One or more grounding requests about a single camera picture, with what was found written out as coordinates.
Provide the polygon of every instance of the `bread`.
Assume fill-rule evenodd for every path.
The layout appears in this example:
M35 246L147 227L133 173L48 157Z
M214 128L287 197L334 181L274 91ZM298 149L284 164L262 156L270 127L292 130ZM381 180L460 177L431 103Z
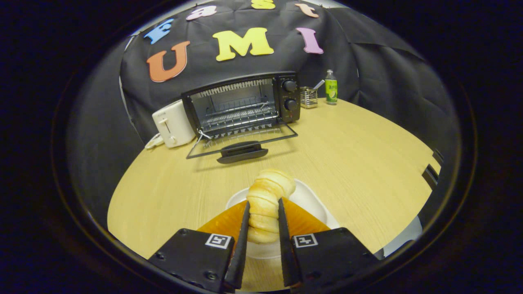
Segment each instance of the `bread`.
M258 174L247 193L251 205L247 232L249 242L270 243L278 240L278 200L288 198L295 189L294 179L282 171L264 169Z
M249 217L249 225L253 228L258 228L267 232L279 233L278 219L272 217L251 214Z
M278 233L267 232L258 228L249 227L247 241L253 243L272 243L280 238Z
M251 204L250 214L272 217L278 219L278 205L265 199L247 196L247 201Z
M291 196L294 190L296 190L296 182L294 179L277 169L264 169L258 174L256 179L265 179L278 184L285 192L283 197Z

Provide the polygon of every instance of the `yellow letter m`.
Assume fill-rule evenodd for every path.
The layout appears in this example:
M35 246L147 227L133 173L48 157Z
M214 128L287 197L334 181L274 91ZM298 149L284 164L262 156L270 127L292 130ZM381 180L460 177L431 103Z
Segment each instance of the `yellow letter m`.
M269 47L269 43L265 37L266 31L266 28L250 28L243 38L233 31L215 33L212 37L218 39L218 46L220 48L220 54L216 56L216 60L224 61L233 59L236 54L231 52L231 48L241 56L245 56L251 44L253 45L251 49L252 55L273 54L274 50Z

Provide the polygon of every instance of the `foam letter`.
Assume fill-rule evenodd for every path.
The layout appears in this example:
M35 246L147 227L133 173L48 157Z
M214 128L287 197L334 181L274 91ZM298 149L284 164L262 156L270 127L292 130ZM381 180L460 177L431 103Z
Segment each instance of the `foam letter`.
M186 20L193 20L197 19L201 16L210 16L216 13L216 6L206 6L202 7L200 9L196 9L195 11L191 12L191 14L186 18Z
M276 7L272 0L252 0L251 3L254 9L274 9Z
M318 46L318 42L316 41L316 37L314 34L316 33L313 29L308 28L296 28L301 33L301 36L303 37L303 41L305 41L305 52L307 53L316 53L316 54L322 54L323 49Z
M245 56L251 44L253 45L250 51L252 55L273 54L274 50L269 47L269 43L265 37L266 31L266 28L250 28L243 38L233 31L215 33L212 37L218 39L218 47L220 48L220 54L216 56L216 60L224 61L233 59L236 54L231 52L231 48L236 50L241 56Z
M189 41L185 41L171 48L171 50L176 53L176 64L172 69L167 71L163 68L163 56L167 51L164 50L149 57L147 63L149 64L151 80L161 83L180 74L187 65L187 45L189 44Z
M305 3L297 3L295 5L298 6L301 9L301 12L305 13L306 15L308 15L310 17L316 17L316 18L320 17L316 13L312 12L314 10L314 8L309 7Z
M162 39L166 34L168 34L170 31L171 23L173 22L173 18L168 19L164 21L161 25L154 28L152 31L148 32L147 35L143 36L151 38L151 45L156 43L158 40Z

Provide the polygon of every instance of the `screw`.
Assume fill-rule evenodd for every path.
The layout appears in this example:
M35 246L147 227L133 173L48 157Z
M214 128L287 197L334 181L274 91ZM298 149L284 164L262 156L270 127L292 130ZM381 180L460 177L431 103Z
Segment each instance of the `screw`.
M218 275L213 272L205 272L205 277L210 280L216 280L218 279Z

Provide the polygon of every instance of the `toaster oven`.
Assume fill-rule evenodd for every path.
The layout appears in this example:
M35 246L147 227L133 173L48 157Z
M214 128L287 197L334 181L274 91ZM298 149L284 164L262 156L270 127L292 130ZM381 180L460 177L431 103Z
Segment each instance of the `toaster oven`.
M224 151L236 160L259 157L267 153L261 149L262 143L297 136L287 125L300 118L296 72L242 76L182 93L181 97L199 138L188 159L218 152L226 157Z

